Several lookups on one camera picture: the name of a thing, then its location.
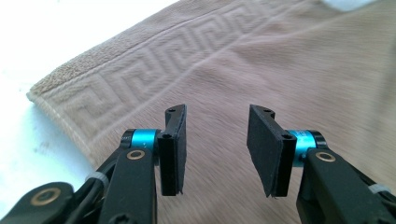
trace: fabric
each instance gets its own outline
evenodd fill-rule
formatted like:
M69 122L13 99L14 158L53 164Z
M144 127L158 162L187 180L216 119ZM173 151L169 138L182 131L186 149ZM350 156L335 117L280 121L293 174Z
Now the fabric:
M273 109L284 129L320 131L396 190L395 24L391 0L348 13L314 0L182 0L61 65L28 97L95 166L126 129L164 129L164 110L186 104L184 194L159 195L159 223L299 223L302 169L287 198L264 197L249 105Z

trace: blue band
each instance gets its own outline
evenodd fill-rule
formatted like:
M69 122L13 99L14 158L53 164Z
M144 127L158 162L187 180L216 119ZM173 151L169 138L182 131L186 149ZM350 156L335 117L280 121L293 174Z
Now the blue band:
M132 137L132 147L148 148L154 152L156 129L136 129Z
M288 130L297 138L296 152L294 153L293 167L303 167L302 161L310 147L317 147L314 136L307 130Z

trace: greek key pattern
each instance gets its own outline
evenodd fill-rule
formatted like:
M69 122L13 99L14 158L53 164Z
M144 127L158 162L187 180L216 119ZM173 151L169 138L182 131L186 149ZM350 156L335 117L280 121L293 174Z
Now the greek key pattern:
M157 34L139 48L129 49L54 89L49 102L64 104L62 116L92 139L99 130L115 125L115 120L154 98L195 64L281 11L274 9L280 6L267 5L235 2Z

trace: cloth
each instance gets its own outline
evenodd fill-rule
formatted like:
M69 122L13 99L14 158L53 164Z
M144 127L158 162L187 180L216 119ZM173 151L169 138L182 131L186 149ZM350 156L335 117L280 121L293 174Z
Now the cloth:
M348 13L314 0L182 0L61 65L27 96L94 166L126 129L164 129L163 111L186 104L184 195L159 195L159 223L299 223L302 169L287 198L264 197L246 144L249 105L273 109L284 129L320 131L396 189L395 24L391 0Z

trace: white background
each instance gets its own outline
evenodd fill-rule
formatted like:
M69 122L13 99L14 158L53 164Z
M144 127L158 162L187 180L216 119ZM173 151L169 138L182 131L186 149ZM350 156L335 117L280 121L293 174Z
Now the white background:
M175 2L0 0L0 218L31 189L63 181L77 190L92 171L26 92L57 66Z

